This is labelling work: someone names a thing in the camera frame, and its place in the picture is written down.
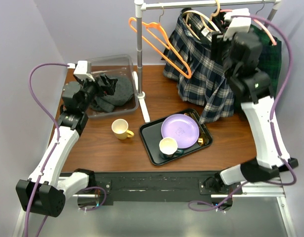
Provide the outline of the gold spoon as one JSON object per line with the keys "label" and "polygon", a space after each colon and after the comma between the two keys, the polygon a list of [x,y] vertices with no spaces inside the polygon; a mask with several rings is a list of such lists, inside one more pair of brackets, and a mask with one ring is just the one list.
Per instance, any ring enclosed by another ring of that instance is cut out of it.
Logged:
{"label": "gold spoon", "polygon": [[205,132],[202,130],[200,124],[198,123],[198,120],[196,119],[195,115],[191,112],[184,113],[184,115],[191,117],[196,122],[196,124],[198,125],[198,128],[199,128],[199,137],[198,137],[198,141],[197,141],[198,145],[199,146],[207,145],[208,138],[207,138]]}

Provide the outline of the yellow mug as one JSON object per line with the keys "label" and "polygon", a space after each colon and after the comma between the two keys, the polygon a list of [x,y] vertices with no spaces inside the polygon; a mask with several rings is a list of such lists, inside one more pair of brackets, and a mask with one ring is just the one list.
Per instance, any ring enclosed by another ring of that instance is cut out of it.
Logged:
{"label": "yellow mug", "polygon": [[129,130],[128,122],[121,118],[113,121],[111,129],[114,135],[120,140],[125,140],[134,136],[134,133]]}

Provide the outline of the clear plastic bin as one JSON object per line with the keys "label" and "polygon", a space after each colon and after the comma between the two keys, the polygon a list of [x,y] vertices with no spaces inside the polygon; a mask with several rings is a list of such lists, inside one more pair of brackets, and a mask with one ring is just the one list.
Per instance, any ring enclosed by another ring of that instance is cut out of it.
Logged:
{"label": "clear plastic bin", "polygon": [[116,107],[111,113],[96,112],[89,107],[87,110],[87,116],[90,119],[101,119],[104,117],[121,116],[134,112],[138,108],[138,98],[131,57],[127,54],[122,54],[88,59],[88,61],[91,62],[91,72],[95,77],[100,74],[106,74],[109,77],[127,77],[133,84],[134,95],[131,100],[121,107]]}

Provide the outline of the cream wooden hanger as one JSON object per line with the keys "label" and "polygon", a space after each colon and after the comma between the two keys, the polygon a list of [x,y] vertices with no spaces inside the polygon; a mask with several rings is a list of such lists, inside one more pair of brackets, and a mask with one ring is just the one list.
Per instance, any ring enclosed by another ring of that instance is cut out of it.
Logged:
{"label": "cream wooden hanger", "polygon": [[[210,15],[210,18],[208,18],[206,15],[204,15],[203,13],[199,12],[199,11],[195,11],[195,10],[187,10],[185,11],[184,13],[182,13],[182,16],[184,17],[185,16],[185,24],[187,26],[187,28],[189,29],[189,31],[192,33],[192,35],[200,40],[200,38],[198,37],[198,35],[191,29],[191,26],[188,24],[188,19],[189,19],[189,15],[190,13],[193,13],[193,14],[196,14],[196,15],[199,15],[200,16],[200,20],[203,24],[203,26],[205,27],[205,29],[207,29],[209,32],[213,32],[213,31],[216,31],[216,32],[219,32],[220,33],[220,29],[215,25],[215,23],[212,21],[212,19],[216,16],[219,15],[219,12],[220,12],[220,1],[218,0],[215,0],[216,4],[217,4],[217,10],[212,13]],[[207,22],[214,28],[211,29],[208,25],[207,25]]]}

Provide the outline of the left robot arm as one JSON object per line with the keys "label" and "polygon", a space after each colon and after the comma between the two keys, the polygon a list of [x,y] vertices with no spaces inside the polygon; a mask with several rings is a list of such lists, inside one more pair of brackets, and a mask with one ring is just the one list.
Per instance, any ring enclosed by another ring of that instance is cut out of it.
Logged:
{"label": "left robot arm", "polygon": [[114,95],[117,78],[100,74],[94,79],[76,79],[64,85],[62,105],[52,141],[39,165],[27,180],[19,180],[16,192],[24,211],[57,217],[65,201],[79,191],[92,193],[96,188],[91,170],[76,169],[59,180],[63,165],[80,138],[88,121],[87,109],[97,97]]}

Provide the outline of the grey dotted skirt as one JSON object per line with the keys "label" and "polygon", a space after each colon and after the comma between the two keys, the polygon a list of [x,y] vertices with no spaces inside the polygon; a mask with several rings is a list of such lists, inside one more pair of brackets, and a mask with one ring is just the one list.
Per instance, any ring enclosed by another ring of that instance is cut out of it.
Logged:
{"label": "grey dotted skirt", "polygon": [[127,77],[116,77],[117,83],[114,95],[96,97],[90,108],[96,112],[111,113],[116,107],[121,107],[134,95],[133,84]]}

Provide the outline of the navy white plaid skirt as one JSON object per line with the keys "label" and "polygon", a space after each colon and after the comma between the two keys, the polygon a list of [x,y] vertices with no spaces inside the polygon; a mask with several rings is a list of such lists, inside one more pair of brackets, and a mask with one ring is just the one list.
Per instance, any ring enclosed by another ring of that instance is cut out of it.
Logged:
{"label": "navy white plaid skirt", "polygon": [[183,101],[203,106],[200,123],[215,122],[234,114],[234,93],[220,64],[211,60],[212,33],[191,8],[181,10],[170,43],[187,62],[191,78],[187,79],[166,63],[163,75],[177,82]]}

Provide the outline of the green plaid skirt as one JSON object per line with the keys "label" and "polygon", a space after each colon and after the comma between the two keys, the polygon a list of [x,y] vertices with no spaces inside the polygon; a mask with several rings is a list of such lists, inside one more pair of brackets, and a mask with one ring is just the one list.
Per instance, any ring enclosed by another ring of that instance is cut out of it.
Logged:
{"label": "green plaid skirt", "polygon": [[[228,26],[228,23],[224,23],[223,21],[223,15],[224,13],[219,13],[218,16],[212,19],[221,32],[225,32]],[[274,37],[277,41],[277,45],[272,45],[265,32],[261,30],[258,25],[251,24],[250,31],[254,32],[262,43],[262,52],[259,57],[258,68],[270,76],[273,92],[274,95],[276,95],[282,65],[282,42],[277,37]],[[242,111],[240,102],[235,97],[234,112],[240,111]]]}

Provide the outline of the purple plate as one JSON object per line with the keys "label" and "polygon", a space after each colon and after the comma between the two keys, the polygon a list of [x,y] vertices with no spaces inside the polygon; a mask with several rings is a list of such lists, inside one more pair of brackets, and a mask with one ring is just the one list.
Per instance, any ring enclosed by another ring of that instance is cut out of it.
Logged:
{"label": "purple plate", "polygon": [[176,140],[179,149],[192,147],[199,138],[200,131],[197,122],[184,114],[174,114],[167,117],[161,126],[163,138]]}

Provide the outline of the orange plastic hanger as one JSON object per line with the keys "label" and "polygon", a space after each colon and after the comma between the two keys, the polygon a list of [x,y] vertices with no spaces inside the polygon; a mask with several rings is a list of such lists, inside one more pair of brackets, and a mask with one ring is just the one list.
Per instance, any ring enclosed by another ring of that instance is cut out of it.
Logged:
{"label": "orange plastic hanger", "polygon": [[[130,17],[128,24],[130,28],[136,32],[137,38],[137,64],[142,64],[142,40],[144,40],[148,45],[150,45],[163,59],[165,59],[172,67],[174,67],[181,75],[185,78],[190,79],[192,76],[191,69],[183,57],[178,53],[174,46],[170,43],[169,37],[161,26],[161,17],[164,15],[165,11],[163,6],[161,6],[162,14],[159,16],[159,22],[145,23],[142,21],[142,10],[143,5],[135,4],[135,17]],[[152,44],[146,37],[142,35],[142,27],[145,27],[146,31],[153,36],[160,44],[162,44],[165,49],[172,51],[174,55],[179,59],[179,61],[186,68],[187,72],[184,72],[179,66],[177,66],[171,59],[169,59],[163,52],[161,52],[154,44]],[[163,37],[165,41],[159,39],[155,34],[153,34],[150,29],[156,29]]]}

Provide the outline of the white metal clothes rack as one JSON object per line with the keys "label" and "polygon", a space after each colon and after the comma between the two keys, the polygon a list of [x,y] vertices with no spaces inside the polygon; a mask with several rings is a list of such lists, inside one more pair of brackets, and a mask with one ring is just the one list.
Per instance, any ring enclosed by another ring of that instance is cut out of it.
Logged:
{"label": "white metal clothes rack", "polygon": [[[227,85],[222,66],[210,59],[212,31],[216,27],[222,32],[224,15],[234,10],[221,9],[221,0],[218,0],[217,9],[212,13],[213,17],[209,18],[201,12],[187,13],[186,16],[182,16],[183,12],[193,10],[190,2],[187,4],[188,7],[180,11],[169,41],[188,64],[191,78],[186,79],[169,62],[166,62],[163,76],[177,82],[178,94],[183,101],[203,106],[199,119],[200,124],[203,124],[215,122],[219,118],[231,117],[236,110],[241,110],[240,102]],[[259,20],[254,21],[260,28],[251,25],[251,29],[259,36],[263,44],[258,68],[270,75],[273,91],[276,93],[282,64],[282,42],[274,37]],[[179,58],[173,52],[168,52],[166,44],[164,44],[164,53],[161,53],[141,33],[137,34],[139,79],[142,79],[142,39],[161,56],[164,54],[168,57],[180,70],[184,69],[188,72]]]}

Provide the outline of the dark green cup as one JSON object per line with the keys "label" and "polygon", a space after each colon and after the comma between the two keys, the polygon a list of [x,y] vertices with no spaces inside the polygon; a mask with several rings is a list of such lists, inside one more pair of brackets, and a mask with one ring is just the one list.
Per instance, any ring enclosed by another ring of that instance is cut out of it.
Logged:
{"label": "dark green cup", "polygon": [[163,159],[178,158],[182,155],[184,155],[184,150],[183,149],[177,149],[173,154],[160,153],[160,157],[163,158]]}

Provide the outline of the black mounting base plate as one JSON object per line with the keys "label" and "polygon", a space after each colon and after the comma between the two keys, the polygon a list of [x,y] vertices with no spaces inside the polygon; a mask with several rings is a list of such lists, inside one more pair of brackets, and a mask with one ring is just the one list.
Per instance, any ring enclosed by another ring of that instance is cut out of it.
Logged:
{"label": "black mounting base plate", "polygon": [[224,197],[239,183],[221,187],[213,184],[215,171],[186,172],[96,172],[96,185],[106,190],[105,205],[118,201],[210,202],[212,195]]}

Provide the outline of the cream paper cup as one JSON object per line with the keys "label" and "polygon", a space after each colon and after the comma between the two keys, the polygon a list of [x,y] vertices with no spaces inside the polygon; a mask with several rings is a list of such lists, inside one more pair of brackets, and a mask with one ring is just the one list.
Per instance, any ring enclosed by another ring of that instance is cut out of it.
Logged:
{"label": "cream paper cup", "polygon": [[174,138],[165,137],[159,143],[159,150],[162,158],[172,158],[178,150],[177,141]]}

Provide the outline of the aluminium frame rail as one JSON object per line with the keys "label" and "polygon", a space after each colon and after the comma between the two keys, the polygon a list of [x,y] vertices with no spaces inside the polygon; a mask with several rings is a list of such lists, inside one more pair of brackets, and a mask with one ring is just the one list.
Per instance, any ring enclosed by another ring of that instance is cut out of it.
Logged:
{"label": "aluminium frame rail", "polygon": [[[64,181],[66,178],[71,176],[72,173],[61,173],[59,176],[60,181]],[[271,180],[271,183],[266,182],[256,182],[256,183],[246,183],[246,182],[238,182],[240,185],[235,190],[231,191],[228,195],[224,197],[220,197],[218,195],[212,195],[211,201],[201,201],[201,200],[192,200],[191,203],[197,204],[206,204],[210,209],[224,212],[227,208],[230,207],[232,199],[236,196],[244,196],[244,197],[284,197],[283,183],[281,182],[279,177],[276,177]],[[106,190],[97,185],[91,187],[90,189],[84,189],[74,196],[80,196],[82,198],[88,198],[91,196],[95,196],[99,199],[100,205],[105,205],[105,201],[107,198]],[[25,215],[26,211],[23,210],[20,212],[17,227],[15,228],[14,235],[16,237],[20,237],[24,234],[24,230],[26,227],[25,224]]]}

